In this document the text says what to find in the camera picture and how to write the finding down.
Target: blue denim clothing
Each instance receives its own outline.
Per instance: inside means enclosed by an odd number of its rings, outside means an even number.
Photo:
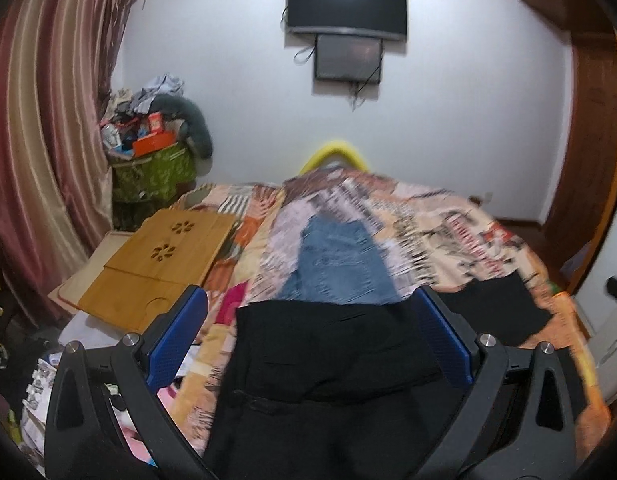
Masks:
[[[297,270],[277,298],[338,304],[402,301],[363,223],[320,216],[313,216],[302,232]]]

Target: patterned blanket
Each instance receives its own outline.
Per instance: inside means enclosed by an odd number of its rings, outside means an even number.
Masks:
[[[466,199],[445,189],[338,168],[293,178],[280,188],[208,184],[173,207],[210,208],[239,218],[205,282],[210,308],[198,335],[202,346],[169,410],[198,452],[205,449],[236,340],[234,314],[224,308],[226,292],[234,297],[238,289],[232,287],[240,285],[237,306],[274,298],[295,270],[301,232],[316,214],[362,221],[402,297],[425,284],[451,292],[472,279],[506,276],[517,269],[537,305],[553,313],[548,325],[522,348],[534,348],[542,340],[557,348],[570,346],[584,381],[588,406],[576,423],[579,460],[607,430],[610,415],[570,297],[552,297],[546,268],[524,241]]]

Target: wooden floor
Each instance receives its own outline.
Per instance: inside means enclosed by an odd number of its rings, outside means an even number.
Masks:
[[[559,272],[562,263],[554,256],[550,243],[544,237],[539,225],[506,225],[506,229],[522,238],[528,246],[541,258],[548,269],[550,279],[563,290],[568,288],[568,280]]]

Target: curtain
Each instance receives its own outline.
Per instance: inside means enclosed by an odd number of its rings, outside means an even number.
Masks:
[[[31,320],[111,229],[98,121],[130,3],[15,0],[0,23],[0,259]]]

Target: blue gripper pad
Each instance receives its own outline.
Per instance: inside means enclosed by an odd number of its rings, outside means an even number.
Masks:
[[[175,374],[207,314],[206,292],[202,288],[189,285],[169,313],[163,319],[156,319],[153,322],[170,322],[168,327],[162,327],[163,335],[148,355],[146,384],[154,394],[160,388],[167,387],[175,379]]]
[[[435,305],[435,301],[431,298],[433,294],[437,297],[428,286],[420,287],[413,293],[419,329],[425,336],[447,381],[451,386],[466,391],[473,384],[477,345],[473,349],[475,355],[471,355],[466,343],[457,335],[449,320]]]

